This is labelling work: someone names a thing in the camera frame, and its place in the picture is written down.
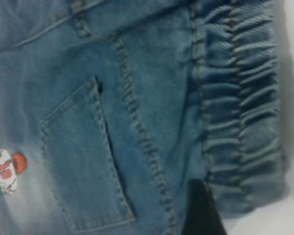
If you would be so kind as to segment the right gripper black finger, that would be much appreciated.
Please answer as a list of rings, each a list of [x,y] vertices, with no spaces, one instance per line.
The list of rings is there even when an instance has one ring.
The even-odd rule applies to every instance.
[[[188,182],[184,235],[227,235],[209,186],[200,179]]]

